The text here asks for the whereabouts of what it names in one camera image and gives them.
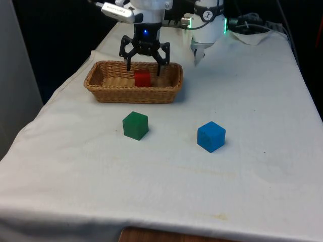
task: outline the black cable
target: black cable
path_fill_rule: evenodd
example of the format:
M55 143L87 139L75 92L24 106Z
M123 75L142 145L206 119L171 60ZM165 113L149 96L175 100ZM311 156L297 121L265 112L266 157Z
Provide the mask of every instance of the black cable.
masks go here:
M206 25L208 25L209 22L206 22L205 24L199 26L199 27L196 27L196 28L185 28L185 27L182 27L182 29L186 29L186 30L197 30L197 29L201 29L203 27L205 27Z
M282 8L282 5L281 5L281 2L280 0L276 0L276 3L277 3L277 6L279 8L279 11L282 15L282 18L283 18L283 21L284 21L284 24L286 26L286 29L288 31L288 35L289 35L289 40L291 42L291 45L292 45L292 50L294 52L294 56L295 56L295 60L296 60L296 63L297 65L299 66L299 61L298 61L298 55L297 55L297 51L296 51L296 46L295 46L295 43L294 43L294 39L293 39L293 36L292 36L292 32L291 32L291 29L289 28L289 24L287 22L287 18L285 16L285 13L284 13L284 10Z
M218 12L219 12L219 5L220 5L220 0L218 0L218 2L217 2L217 8L218 8L218 10L217 10L216 16L218 15ZM186 29L186 30L198 30L198 29L201 29L201 28L205 27L209 23L210 23L210 21L209 22L206 22L205 24L203 24L203 25L201 25L199 27L196 27L196 28L185 28L185 27L182 27L182 29Z

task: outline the table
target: table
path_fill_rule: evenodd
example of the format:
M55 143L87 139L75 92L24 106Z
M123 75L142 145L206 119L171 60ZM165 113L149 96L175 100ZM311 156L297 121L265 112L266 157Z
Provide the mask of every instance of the table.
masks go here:
M323 241L323 125L287 40L251 46L228 33L195 68L189 34L162 29L184 68L175 102L97 103L83 81L131 33L118 24L0 162L0 240L117 241L137 226ZM131 111L148 115L140 142L123 135ZM211 120L227 130L212 154L196 144Z

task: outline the green cube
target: green cube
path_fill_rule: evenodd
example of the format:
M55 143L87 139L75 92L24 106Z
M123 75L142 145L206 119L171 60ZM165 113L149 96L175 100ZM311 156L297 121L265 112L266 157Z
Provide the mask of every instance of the green cube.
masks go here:
M132 112L123 121L123 132L125 136L133 138L135 140L141 140L142 137L147 134L148 128L148 116Z

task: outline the cable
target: cable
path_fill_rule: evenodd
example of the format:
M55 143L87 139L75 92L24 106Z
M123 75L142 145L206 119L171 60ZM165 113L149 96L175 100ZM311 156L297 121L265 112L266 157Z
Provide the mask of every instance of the cable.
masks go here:
M293 36L292 36L292 32L291 32L291 29L289 28L289 24L287 22L287 18L285 16L285 13L284 13L284 10L282 8L282 5L281 5L281 2L280 0L276 0L276 3L277 3L277 6L279 8L279 11L281 12L281 15L282 15L282 18L283 18L283 21L284 21L284 24L287 28L287 33L289 35L289 40L291 42L291 45L292 45L292 50L294 52L294 56L295 56L295 60L296 60L296 63L297 65L299 66L299 61L298 61L298 55L297 55L297 51L296 51L296 46L295 46L295 43L294 43L294 39L293 39Z
M182 27L182 29L186 29L186 30L197 30L197 29L201 29L203 27L205 27L206 25L208 25L209 22L206 22L205 24L199 26L199 27L196 27L196 28L185 28L185 27Z
M286 37L286 36L287 36L287 39L288 39L288 35L287 35L287 34L284 34L284 33L279 32L279 31L277 31L277 30L274 30L274 29L268 28L268 27L266 27L266 26L258 25L258 24L248 24L248 25L243 24L243 25L238 25L238 26L236 26L236 28L242 28L242 27L248 27L248 26L251 26L251 27L259 27L259 28L266 29L266 30L272 30L272 31L274 31L274 32L276 32L276 33L279 33L280 35L282 35L282 36L284 36L284 37Z
M217 8L219 7L220 5L220 0L218 0L218 3L217 3ZM198 30L198 29L201 29L201 28L204 28L206 25L208 25L210 22L206 22L205 24L202 24L201 26L199 27L196 27L196 28L185 28L185 27L182 27L182 29L186 29L186 30Z

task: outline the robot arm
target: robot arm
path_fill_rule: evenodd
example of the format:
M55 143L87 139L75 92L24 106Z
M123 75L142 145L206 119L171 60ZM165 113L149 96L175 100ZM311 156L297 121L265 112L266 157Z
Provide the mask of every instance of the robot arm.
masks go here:
M119 56L127 61L127 69L130 70L131 58L136 54L152 56L160 67L170 62L170 44L160 43L159 35L165 10L170 10L173 0L131 0L123 6L124 0L117 0L116 5L104 3L101 11L120 22L134 24L134 36L123 36ZM126 52L126 46L132 43L133 49ZM162 58L158 50L162 49L166 57Z
M134 37L123 36L119 56L127 61L130 70L131 58L136 54L152 56L160 67L170 62L170 43L160 43L159 35L164 20L165 10L173 7L173 0L130 0L123 5L125 0L116 0L116 4L98 4L101 11L120 22L134 24ZM194 6L192 26L186 29L193 32L193 42L198 43L194 55L204 56L204 49L212 45L224 29L224 0L199 0ZM126 46L132 43L133 49L126 52ZM166 57L162 58L158 52L162 49Z

